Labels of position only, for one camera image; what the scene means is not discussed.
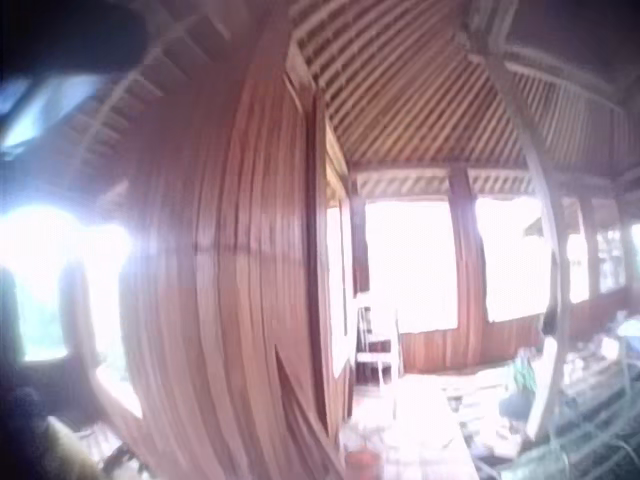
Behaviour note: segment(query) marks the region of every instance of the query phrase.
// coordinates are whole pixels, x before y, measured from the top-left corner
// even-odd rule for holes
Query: curved wooden beam
[[[555,337],[545,338],[543,374],[538,378],[538,390],[527,422],[527,434],[535,440],[545,432],[547,422],[553,414],[568,350],[571,299],[564,209],[544,139],[516,88],[513,75],[507,70],[504,60],[496,55],[489,54],[485,58],[485,66],[518,133],[536,193],[542,202],[545,238],[551,244],[558,265],[557,330]]]

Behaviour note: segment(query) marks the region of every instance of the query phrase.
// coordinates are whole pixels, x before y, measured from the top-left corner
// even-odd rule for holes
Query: window
[[[484,243],[489,321],[501,322],[545,311],[551,284],[551,249],[528,228],[540,222],[542,205],[534,198],[476,202]]]
[[[124,382],[129,381],[129,373],[120,329],[119,277],[130,248],[126,231],[116,225],[89,228],[83,235],[82,260],[96,349],[104,365]]]
[[[367,205],[373,329],[386,312],[401,333],[458,326],[456,252],[447,202]]]
[[[0,265],[13,274],[26,361],[67,354],[59,311],[59,280],[76,250],[79,225],[46,206],[17,209],[0,219]]]
[[[584,234],[580,202],[576,198],[563,198],[565,225],[567,226],[567,257],[569,259],[569,295],[571,302],[589,298],[589,254]]]
[[[623,287],[625,279],[620,216],[616,202],[593,199],[597,227],[598,256],[600,258],[600,292]]]

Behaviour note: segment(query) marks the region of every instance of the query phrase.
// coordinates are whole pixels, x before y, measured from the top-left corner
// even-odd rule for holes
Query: wooden post
[[[589,298],[596,298],[600,294],[600,256],[598,255],[598,226],[593,210],[591,198],[581,196],[580,226],[587,242],[587,261],[589,268]]]
[[[364,198],[357,194],[357,186],[351,188],[351,245],[353,251],[354,295],[369,291],[369,249],[367,246],[367,214]]]
[[[545,238],[551,244],[558,265],[557,331],[555,337],[545,338],[542,361],[544,368],[538,379],[536,399],[527,423],[527,434],[535,440],[545,432],[546,424],[553,414],[568,347],[571,300],[564,209],[554,185],[544,139],[517,90],[512,74],[507,70],[503,59],[491,53],[485,58],[485,66],[518,132],[536,193],[542,201]]]
[[[315,403],[321,425],[328,432],[328,388],[326,372],[331,371],[327,252],[327,162],[325,108],[320,95],[313,97],[309,115],[309,165],[307,170],[309,317]]]
[[[476,219],[475,196],[466,168],[452,168],[449,173],[449,206],[456,243],[458,276],[458,328],[466,341],[465,366],[478,365],[482,350],[482,334],[487,322],[486,275],[482,238]],[[457,336],[447,341],[459,342]],[[448,348],[449,352],[459,348]]]

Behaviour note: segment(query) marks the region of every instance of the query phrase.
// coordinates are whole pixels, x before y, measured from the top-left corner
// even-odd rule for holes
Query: thatched ceiling
[[[293,0],[295,39],[352,169],[524,168],[516,132],[458,33],[466,0]],[[640,123],[593,97],[515,74],[558,169],[615,176],[640,161]]]
[[[234,29],[263,3],[122,1],[147,21],[151,48],[143,64],[112,78],[51,129],[29,162],[12,167],[16,182],[55,177],[53,188],[89,197],[111,188],[120,176],[115,146],[129,125],[201,68],[235,54]],[[457,40],[467,8],[467,0],[289,1],[293,39],[324,93],[352,172],[469,165],[493,169],[472,175],[478,192],[531,191],[502,101]],[[640,163],[637,118],[570,86],[514,75],[558,170],[615,177]],[[433,177],[396,173],[361,183],[371,196],[446,193],[442,176]]]

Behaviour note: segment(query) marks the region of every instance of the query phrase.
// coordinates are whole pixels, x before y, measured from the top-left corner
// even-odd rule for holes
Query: white chair
[[[402,352],[400,349],[400,332],[398,330],[398,317],[393,313],[393,320],[377,321],[371,325],[371,331],[369,331],[368,325],[365,321],[365,309],[360,308],[358,318],[358,328],[360,329],[360,338],[362,339],[364,351],[356,353],[356,365],[361,364],[374,364],[378,369],[378,382],[379,387],[382,390],[385,387],[384,378],[382,375],[383,368],[389,366],[391,368],[391,386],[395,386],[396,382],[400,378],[402,372]],[[390,348],[387,352],[373,352],[370,351],[370,346],[374,343],[389,342]]]

